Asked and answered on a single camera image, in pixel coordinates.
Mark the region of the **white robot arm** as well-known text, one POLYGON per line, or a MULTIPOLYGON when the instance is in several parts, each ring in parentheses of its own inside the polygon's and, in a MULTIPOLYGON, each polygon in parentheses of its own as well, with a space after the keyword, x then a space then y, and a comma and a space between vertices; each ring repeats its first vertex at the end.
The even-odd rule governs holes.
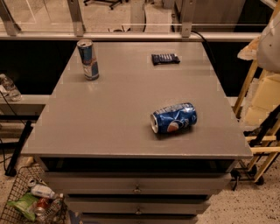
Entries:
POLYGON ((238 52, 237 57, 255 60, 260 68, 280 73, 280 13, 276 14, 259 37, 238 52))

